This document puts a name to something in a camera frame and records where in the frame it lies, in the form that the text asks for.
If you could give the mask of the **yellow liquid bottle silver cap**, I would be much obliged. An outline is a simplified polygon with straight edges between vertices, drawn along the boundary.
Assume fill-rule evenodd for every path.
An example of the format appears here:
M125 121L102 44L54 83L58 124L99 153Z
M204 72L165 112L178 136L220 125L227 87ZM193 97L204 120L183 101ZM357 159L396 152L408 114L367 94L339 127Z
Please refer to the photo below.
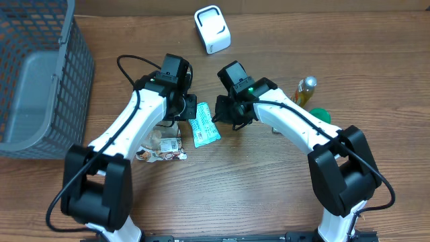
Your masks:
M317 79L314 76L308 76L304 79L302 79L294 94L291 96L291 100L303 108L306 103L309 101L309 99L313 96L313 93L317 86Z

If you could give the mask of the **teal snack packet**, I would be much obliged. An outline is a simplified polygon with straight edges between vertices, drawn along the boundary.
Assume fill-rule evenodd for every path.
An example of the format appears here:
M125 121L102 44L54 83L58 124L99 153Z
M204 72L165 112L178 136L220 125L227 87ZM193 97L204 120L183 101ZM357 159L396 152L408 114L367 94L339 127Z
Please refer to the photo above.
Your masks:
M212 121L208 103L201 102L197 105L196 118L189 120L189 123L193 132L195 148L221 139L221 135Z

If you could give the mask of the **green lid jar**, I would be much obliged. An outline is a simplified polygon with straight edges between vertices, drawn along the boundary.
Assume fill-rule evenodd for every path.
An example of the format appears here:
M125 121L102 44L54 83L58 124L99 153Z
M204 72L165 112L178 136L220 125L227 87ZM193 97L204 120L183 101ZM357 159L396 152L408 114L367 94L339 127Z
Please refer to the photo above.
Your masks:
M331 115L324 108L314 108L310 110L309 113L318 118L319 120L322 120L323 122L326 122L328 124L331 123Z

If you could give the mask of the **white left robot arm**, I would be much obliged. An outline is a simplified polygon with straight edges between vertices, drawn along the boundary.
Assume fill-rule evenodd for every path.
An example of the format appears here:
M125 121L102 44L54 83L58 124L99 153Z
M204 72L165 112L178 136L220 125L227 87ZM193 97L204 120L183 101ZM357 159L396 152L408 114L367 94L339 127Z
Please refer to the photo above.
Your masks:
M46 212L51 223L55 205L82 224L75 232L92 232L98 241L144 241L131 219L131 163L143 140L164 120L194 119L197 98L189 94L193 67L184 58L166 54L162 65L139 80L129 80L132 96L113 124L87 147L72 145L64 158L62 190Z

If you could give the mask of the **beige Pantree snack pouch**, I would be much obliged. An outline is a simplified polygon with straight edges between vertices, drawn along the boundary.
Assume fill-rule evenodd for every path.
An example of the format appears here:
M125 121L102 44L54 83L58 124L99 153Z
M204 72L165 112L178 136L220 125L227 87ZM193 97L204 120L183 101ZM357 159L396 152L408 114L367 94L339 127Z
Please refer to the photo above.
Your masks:
M158 123L143 140L135 159L148 163L186 160L178 123L172 126L165 121Z

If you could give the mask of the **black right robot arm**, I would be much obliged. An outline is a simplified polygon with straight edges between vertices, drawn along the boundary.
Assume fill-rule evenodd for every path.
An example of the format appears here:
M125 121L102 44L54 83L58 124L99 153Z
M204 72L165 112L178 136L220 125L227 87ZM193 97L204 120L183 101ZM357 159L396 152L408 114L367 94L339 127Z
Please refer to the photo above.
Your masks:
M307 157L312 189L322 204L323 218L314 233L287 233L286 241L377 241L375 232L355 230L367 201L382 184L363 132L344 130L319 120L292 100L272 81L256 81L234 61L218 74L227 95L216 101L213 122L239 130L252 121L276 129Z

